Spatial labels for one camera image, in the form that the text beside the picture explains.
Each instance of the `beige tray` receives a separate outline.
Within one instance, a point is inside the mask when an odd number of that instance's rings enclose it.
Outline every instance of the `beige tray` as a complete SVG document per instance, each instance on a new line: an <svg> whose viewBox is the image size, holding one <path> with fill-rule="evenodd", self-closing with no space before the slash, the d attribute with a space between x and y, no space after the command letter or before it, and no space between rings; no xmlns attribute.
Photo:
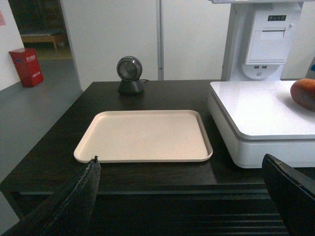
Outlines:
<svg viewBox="0 0 315 236"><path fill-rule="evenodd" d="M117 111L95 116L74 151L77 161L194 162L213 153L195 111Z"/></svg>

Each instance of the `table leg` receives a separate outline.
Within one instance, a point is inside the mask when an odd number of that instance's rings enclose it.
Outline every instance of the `table leg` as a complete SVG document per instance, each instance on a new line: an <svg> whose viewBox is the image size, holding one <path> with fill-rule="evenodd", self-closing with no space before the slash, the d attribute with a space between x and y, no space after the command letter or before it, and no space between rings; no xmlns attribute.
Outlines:
<svg viewBox="0 0 315 236"><path fill-rule="evenodd" d="M55 48L55 50L57 51L57 50L58 50L58 47L57 47L57 43L56 43L56 41L55 41L54 38L53 38L53 43L54 43L54 48Z"/></svg>
<svg viewBox="0 0 315 236"><path fill-rule="evenodd" d="M20 195L19 192L2 192L12 209L14 210L17 217L21 220L25 215L23 214L17 199Z"/></svg>

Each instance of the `white kiosk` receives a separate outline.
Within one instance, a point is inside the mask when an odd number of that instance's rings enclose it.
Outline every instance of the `white kiosk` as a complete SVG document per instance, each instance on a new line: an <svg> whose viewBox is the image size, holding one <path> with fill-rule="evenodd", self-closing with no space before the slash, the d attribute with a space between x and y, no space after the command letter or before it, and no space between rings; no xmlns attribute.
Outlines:
<svg viewBox="0 0 315 236"><path fill-rule="evenodd" d="M315 167L315 113L292 100L295 81L280 81L303 2L212 2L232 3L221 82L210 83L208 105L234 163L261 168L269 153Z"/></svg>

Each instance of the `pink paper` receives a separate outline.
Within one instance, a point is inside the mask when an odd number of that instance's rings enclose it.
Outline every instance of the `pink paper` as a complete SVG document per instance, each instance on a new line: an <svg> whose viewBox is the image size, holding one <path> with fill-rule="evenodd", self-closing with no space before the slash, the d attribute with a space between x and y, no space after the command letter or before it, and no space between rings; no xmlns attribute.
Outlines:
<svg viewBox="0 0 315 236"><path fill-rule="evenodd" d="M4 17L2 15L2 12L0 11L0 26L5 26Z"/></svg>

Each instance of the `red fire extinguisher box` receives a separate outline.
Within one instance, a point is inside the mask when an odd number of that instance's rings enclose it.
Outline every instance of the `red fire extinguisher box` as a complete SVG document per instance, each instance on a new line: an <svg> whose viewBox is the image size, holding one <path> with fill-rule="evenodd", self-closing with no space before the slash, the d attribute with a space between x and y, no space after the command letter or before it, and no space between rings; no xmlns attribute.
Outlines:
<svg viewBox="0 0 315 236"><path fill-rule="evenodd" d="M24 87L35 87L43 82L34 48L20 48L9 53Z"/></svg>

